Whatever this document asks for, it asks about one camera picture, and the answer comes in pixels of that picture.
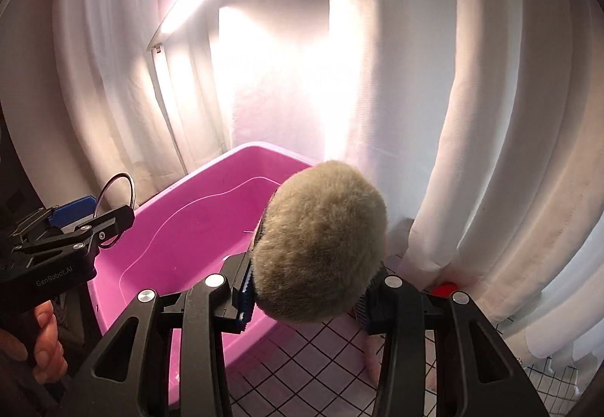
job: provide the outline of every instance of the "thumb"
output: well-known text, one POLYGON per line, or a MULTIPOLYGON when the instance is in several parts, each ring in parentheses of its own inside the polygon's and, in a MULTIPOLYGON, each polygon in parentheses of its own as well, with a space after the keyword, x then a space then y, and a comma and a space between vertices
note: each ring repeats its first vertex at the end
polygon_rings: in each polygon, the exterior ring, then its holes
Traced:
POLYGON ((13 335, 0 329, 0 351, 4 351, 8 357, 16 361, 27 359, 27 349, 13 335))

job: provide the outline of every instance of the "white backdrop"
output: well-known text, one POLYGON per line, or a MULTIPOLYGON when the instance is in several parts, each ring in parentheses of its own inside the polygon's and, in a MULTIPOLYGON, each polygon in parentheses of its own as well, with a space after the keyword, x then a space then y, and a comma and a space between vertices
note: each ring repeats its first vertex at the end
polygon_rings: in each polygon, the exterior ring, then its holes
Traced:
POLYGON ((390 253, 415 219, 404 277, 453 280, 494 322, 516 314, 504 336, 526 363, 595 368, 594 0, 209 0, 165 44, 160 95, 146 47, 172 2, 55 0, 63 96, 100 184, 129 171, 144 201, 252 140, 348 161, 386 197, 390 253))

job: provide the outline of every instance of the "human hand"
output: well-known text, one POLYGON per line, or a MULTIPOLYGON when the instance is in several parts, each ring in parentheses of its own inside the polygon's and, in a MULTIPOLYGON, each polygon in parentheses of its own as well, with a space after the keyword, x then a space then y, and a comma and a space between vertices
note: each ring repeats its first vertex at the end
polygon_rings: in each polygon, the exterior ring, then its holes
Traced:
MULTIPOLYGON (((35 307, 34 316, 40 326, 40 332, 34 347, 37 364, 33 375, 40 385, 55 383, 66 373, 67 361, 63 357, 63 346, 59 342, 59 329, 52 303, 47 301, 35 307)), ((17 361, 27 359, 25 346, 4 330, 0 330, 0 350, 17 361)))

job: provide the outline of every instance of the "silver screw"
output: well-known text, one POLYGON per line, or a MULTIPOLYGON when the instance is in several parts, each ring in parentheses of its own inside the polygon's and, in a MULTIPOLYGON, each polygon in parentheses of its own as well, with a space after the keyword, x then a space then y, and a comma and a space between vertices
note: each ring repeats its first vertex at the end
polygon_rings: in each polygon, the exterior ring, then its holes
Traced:
POLYGON ((453 294, 453 301, 458 305, 467 305, 470 302, 470 297, 463 291, 457 291, 453 294))
POLYGON ((389 275, 388 277, 386 277, 386 279, 384 279, 384 283, 389 288, 394 288, 394 289, 403 286, 403 281, 401 280, 400 277, 397 277, 396 275, 389 275))
POLYGON ((141 303, 148 303, 153 298, 155 298, 155 291, 152 289, 143 289, 141 292, 138 293, 137 297, 141 303))
POLYGON ((217 288, 218 286, 222 286, 222 283, 225 281, 225 278, 220 274, 210 274, 205 278, 205 285, 209 288, 217 288))

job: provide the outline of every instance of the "pink plastic tub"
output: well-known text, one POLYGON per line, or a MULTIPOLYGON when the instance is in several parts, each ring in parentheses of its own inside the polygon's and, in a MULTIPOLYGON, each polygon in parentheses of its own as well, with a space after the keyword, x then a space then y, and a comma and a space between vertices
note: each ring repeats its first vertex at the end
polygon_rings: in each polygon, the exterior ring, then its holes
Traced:
MULTIPOLYGON (((102 333, 139 291, 189 289, 220 271, 229 255, 247 249, 273 192, 312 162, 266 143, 225 153, 141 206, 132 228, 96 260, 88 284, 102 333)), ((256 309, 240 335, 223 335, 225 364, 233 364, 276 322, 256 309)), ((180 331, 174 331, 168 396, 178 401, 180 331)))

